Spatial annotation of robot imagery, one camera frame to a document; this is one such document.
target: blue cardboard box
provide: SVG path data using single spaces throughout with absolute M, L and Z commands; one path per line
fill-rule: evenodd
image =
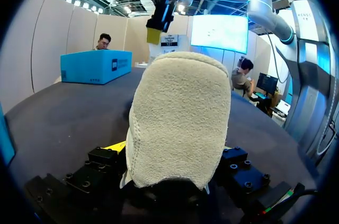
M 60 58 L 61 81 L 104 85 L 132 70 L 132 52 L 94 50 Z
M 10 136 L 8 135 L 4 113 L 0 103 L 0 158 L 2 157 L 5 165 L 8 166 L 13 159 L 14 154 L 14 147 Z

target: large screen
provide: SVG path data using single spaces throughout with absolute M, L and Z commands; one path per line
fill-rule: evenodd
M 233 15 L 193 17 L 192 46 L 203 46 L 247 53 L 248 19 Z

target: laptop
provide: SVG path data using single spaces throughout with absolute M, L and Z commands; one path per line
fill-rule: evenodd
M 278 109 L 280 112 L 284 113 L 285 115 L 288 115 L 288 111 L 290 111 L 291 105 L 281 100 L 279 101 L 278 105 L 275 108 Z

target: terry cloth cover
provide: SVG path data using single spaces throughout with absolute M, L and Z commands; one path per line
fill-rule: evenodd
M 129 113 L 127 169 L 120 186 L 211 180 L 226 142 L 230 86 L 226 68 L 199 53 L 157 57 L 145 70 Z

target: man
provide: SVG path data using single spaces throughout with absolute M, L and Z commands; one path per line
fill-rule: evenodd
M 93 50 L 107 49 L 111 42 L 111 36 L 107 33 L 102 33 L 100 39 L 97 41 L 97 46 Z
M 236 68 L 232 71 L 232 84 L 235 89 L 242 89 L 244 92 L 246 92 L 247 96 L 250 97 L 254 91 L 254 80 L 251 81 L 246 78 L 246 75 L 249 73 L 249 71 L 253 69 L 253 63 L 248 60 L 244 59 L 242 61 L 242 64 L 240 68 Z

